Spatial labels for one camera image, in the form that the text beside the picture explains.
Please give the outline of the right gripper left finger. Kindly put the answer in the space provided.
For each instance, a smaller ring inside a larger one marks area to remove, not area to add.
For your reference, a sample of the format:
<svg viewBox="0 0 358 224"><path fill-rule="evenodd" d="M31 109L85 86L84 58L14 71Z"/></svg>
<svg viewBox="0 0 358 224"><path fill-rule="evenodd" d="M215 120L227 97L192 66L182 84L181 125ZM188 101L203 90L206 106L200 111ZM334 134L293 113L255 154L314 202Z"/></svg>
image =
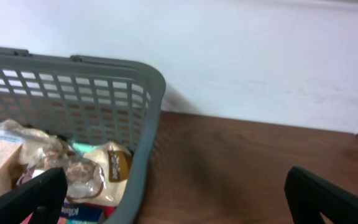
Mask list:
<svg viewBox="0 0 358 224"><path fill-rule="evenodd" d="M20 187L0 196L0 223L58 222L67 194L67 179L62 168L52 168Z"/></svg>

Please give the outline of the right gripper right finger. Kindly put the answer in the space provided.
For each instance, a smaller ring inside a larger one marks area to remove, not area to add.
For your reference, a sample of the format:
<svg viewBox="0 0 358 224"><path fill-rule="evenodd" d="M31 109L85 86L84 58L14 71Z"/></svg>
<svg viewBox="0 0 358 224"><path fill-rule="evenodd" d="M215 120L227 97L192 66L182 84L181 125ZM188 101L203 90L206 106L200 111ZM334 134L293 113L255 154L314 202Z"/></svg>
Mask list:
<svg viewBox="0 0 358 224"><path fill-rule="evenodd" d="M285 196L295 224L358 223L358 196L316 174L293 166L287 174Z"/></svg>

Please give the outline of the small teal wipes packet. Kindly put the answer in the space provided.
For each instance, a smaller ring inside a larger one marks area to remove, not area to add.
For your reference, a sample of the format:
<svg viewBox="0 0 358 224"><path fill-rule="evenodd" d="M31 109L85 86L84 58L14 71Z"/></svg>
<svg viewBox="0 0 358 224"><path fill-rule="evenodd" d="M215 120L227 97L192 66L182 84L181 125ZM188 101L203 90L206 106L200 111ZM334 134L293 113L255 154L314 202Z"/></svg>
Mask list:
<svg viewBox="0 0 358 224"><path fill-rule="evenodd" d="M84 154L87 152L91 152L98 148L98 146L90 145L90 144L84 144L79 142L72 142L71 144L73 150L79 154Z"/></svg>

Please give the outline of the treat bag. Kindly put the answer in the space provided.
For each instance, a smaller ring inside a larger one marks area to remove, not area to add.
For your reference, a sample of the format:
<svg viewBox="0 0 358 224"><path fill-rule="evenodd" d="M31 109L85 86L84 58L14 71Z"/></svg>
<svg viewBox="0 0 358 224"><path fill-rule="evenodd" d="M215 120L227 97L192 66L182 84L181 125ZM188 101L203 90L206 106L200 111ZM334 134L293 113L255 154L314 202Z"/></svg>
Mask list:
<svg viewBox="0 0 358 224"><path fill-rule="evenodd" d="M131 165L132 153L110 141L84 154L45 156L38 163L27 166L16 185L51 168L62 168L68 185L66 201L115 207L124 195Z"/></svg>
<svg viewBox="0 0 358 224"><path fill-rule="evenodd" d="M12 190L27 166L62 151L55 136L11 119L0 122L0 196Z"/></svg>

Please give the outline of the Kleenex tissue multipack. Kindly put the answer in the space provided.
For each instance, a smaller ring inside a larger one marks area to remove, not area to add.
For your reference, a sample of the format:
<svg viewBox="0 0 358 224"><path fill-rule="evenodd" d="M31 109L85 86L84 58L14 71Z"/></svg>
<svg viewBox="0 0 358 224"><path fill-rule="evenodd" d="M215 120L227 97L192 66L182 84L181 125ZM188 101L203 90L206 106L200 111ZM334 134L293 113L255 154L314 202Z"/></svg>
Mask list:
<svg viewBox="0 0 358 224"><path fill-rule="evenodd" d="M89 203L64 203L57 224L100 224L111 216L115 209Z"/></svg>

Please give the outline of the grey plastic basket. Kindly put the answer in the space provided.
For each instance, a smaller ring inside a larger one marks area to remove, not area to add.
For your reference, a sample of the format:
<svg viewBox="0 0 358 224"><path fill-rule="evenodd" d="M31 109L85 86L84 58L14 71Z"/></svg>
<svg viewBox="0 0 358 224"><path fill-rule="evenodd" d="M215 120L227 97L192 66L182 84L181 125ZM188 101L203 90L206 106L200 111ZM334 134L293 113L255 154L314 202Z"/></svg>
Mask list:
<svg viewBox="0 0 358 224"><path fill-rule="evenodd" d="M133 154L123 200L108 223L137 217L165 89L162 74L144 63L0 47L0 121L88 144L116 141Z"/></svg>

